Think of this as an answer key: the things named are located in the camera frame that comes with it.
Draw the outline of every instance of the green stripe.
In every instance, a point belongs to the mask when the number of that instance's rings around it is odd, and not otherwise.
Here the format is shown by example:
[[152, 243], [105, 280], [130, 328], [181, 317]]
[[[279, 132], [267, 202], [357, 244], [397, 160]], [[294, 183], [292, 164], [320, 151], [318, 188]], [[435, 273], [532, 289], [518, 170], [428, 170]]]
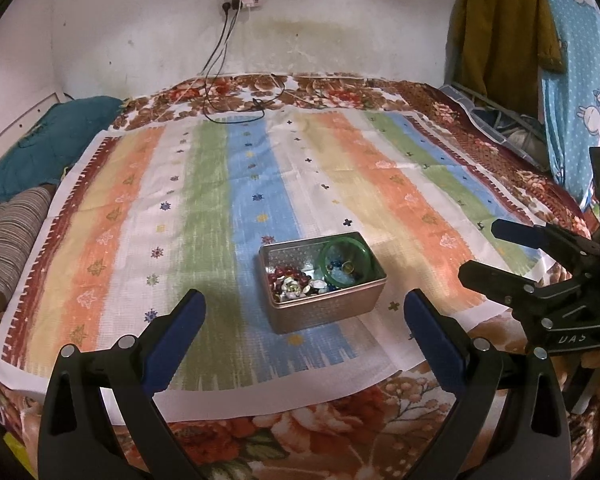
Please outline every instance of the green stripe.
[[421, 167], [425, 164], [429, 165], [429, 169], [425, 174], [426, 177], [448, 194], [451, 200], [460, 206], [462, 212], [474, 225], [478, 222], [484, 225], [484, 229], [480, 233], [502, 256], [502, 259], [509, 266], [511, 272], [524, 275], [533, 268], [536, 261], [529, 258], [522, 249], [515, 244], [498, 240], [493, 236], [491, 233], [491, 223], [496, 218], [478, 197], [458, 182], [445, 166], [439, 164], [430, 153], [421, 148], [417, 142], [414, 142], [387, 115], [371, 112], [366, 112], [365, 114], [368, 118], [373, 118], [370, 124], [404, 156]]
[[205, 121], [192, 137], [182, 190], [181, 258], [173, 271], [179, 298], [189, 288], [205, 295], [206, 319], [178, 378], [186, 390], [225, 390], [252, 382], [250, 362], [241, 355], [244, 320], [232, 243], [227, 128]]

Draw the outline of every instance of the white wall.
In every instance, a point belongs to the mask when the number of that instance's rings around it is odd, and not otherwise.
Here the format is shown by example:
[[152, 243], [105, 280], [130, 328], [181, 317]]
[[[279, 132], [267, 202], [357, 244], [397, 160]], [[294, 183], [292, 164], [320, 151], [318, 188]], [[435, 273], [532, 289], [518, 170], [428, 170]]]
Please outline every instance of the white wall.
[[[443, 82], [455, 0], [265, 0], [241, 13], [226, 73], [353, 72]], [[78, 98], [147, 94], [195, 75], [220, 0], [55, 0], [52, 51]]]
[[14, 0], [0, 20], [0, 133], [56, 86], [53, 0]]

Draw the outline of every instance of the green ring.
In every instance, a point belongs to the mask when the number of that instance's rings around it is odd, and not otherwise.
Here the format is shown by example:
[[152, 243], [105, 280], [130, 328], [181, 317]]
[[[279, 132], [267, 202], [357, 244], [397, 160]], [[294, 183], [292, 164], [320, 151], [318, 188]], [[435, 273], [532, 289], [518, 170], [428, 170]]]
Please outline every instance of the green ring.
[[[336, 280], [331, 275], [331, 271], [329, 269], [327, 269], [327, 264], [325, 263], [326, 259], [327, 259], [326, 255], [327, 255], [327, 252], [329, 251], [329, 249], [331, 249], [335, 244], [340, 244], [340, 243], [354, 245], [358, 248], [360, 253], [362, 253], [364, 255], [364, 259], [365, 259], [365, 263], [366, 263], [365, 269], [362, 272], [362, 277], [360, 278], [360, 280], [355, 282], [353, 285], [341, 283], [338, 280]], [[348, 288], [350, 286], [355, 286], [355, 285], [359, 285], [360, 283], [366, 282], [366, 278], [368, 277], [369, 272], [371, 271], [371, 255], [369, 254], [369, 249], [367, 249], [363, 243], [360, 243], [355, 238], [351, 238], [349, 236], [340, 236], [340, 237], [332, 240], [331, 242], [327, 243], [322, 248], [322, 250], [320, 251], [320, 254], [318, 255], [318, 266], [320, 267], [320, 270], [322, 271], [322, 275], [324, 276], [324, 279], [327, 283], [329, 283], [330, 285], [333, 285], [333, 286], [337, 286], [338, 288]]]

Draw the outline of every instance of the floral bedsheet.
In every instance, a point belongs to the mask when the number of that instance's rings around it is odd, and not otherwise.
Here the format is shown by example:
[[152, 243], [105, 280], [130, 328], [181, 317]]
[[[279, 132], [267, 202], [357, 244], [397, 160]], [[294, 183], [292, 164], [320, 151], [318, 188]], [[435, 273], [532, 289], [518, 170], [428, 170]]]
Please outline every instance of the floral bedsheet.
[[[247, 75], [218, 78], [208, 88], [208, 100], [205, 94], [201, 80], [188, 80], [153, 96], [129, 100], [112, 127], [133, 130], [204, 112], [258, 113], [263, 107], [283, 105], [417, 111], [423, 120], [444, 126], [449, 142], [496, 175], [536, 216], [588, 235], [577, 206], [549, 176], [533, 172], [494, 145], [458, 104], [429, 86], [352, 75]], [[557, 266], [552, 270], [546, 278], [549, 282], [563, 279], [563, 270]], [[508, 313], [482, 323], [472, 335], [487, 337], [507, 351], [524, 347], [522, 329]], [[401, 478], [409, 471], [453, 402], [422, 364], [343, 399], [272, 415], [177, 422], [170, 427], [209, 478], [379, 480]], [[598, 407], [594, 401], [584, 415], [570, 416], [574, 474], [596, 447]], [[0, 418], [26, 445], [34, 466], [41, 408], [0, 384]], [[496, 420], [494, 413], [480, 439], [482, 445], [473, 452], [474, 463], [486, 449]], [[116, 434], [129, 462], [142, 466], [126, 428], [117, 427]]]

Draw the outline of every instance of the blue gripper pad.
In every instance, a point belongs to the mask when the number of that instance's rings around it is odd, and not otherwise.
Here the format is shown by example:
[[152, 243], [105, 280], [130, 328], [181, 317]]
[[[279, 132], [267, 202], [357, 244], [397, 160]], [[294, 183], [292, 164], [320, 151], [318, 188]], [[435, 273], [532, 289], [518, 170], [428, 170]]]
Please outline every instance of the blue gripper pad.
[[144, 359], [142, 389], [150, 397], [166, 390], [193, 339], [205, 321], [206, 303], [202, 293], [190, 290], [168, 316], [160, 316], [153, 323], [164, 320], [168, 326], [154, 349]]
[[412, 290], [404, 298], [404, 320], [431, 366], [440, 387], [456, 397], [466, 388], [466, 359], [447, 336], [441, 322], [461, 338], [470, 339], [455, 319], [441, 316], [422, 291]]
[[540, 226], [532, 227], [498, 218], [491, 224], [491, 233], [500, 240], [531, 249], [539, 249], [544, 244], [544, 233]]

